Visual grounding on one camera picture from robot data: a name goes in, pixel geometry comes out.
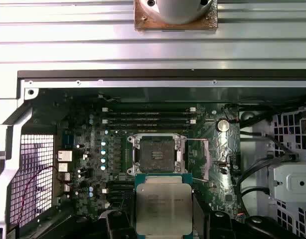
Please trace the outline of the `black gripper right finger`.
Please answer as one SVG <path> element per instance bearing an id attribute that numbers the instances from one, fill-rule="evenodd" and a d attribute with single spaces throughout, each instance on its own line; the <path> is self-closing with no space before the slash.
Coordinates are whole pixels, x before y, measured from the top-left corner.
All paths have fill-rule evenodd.
<path id="1" fill-rule="evenodd" d="M 251 216 L 244 223 L 223 211 L 215 211 L 198 192 L 192 194 L 193 227 L 200 239 L 295 239 L 288 231 L 269 217 Z"/>

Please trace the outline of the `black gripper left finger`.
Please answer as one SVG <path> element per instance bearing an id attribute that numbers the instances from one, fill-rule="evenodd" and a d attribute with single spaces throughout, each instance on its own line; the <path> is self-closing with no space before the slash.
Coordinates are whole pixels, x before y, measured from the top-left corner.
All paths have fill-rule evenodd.
<path id="1" fill-rule="evenodd" d="M 113 201 L 95 197 L 79 199 L 75 204 L 75 223 L 69 239 L 135 239 L 132 225 L 135 196 L 121 195 Z"/>

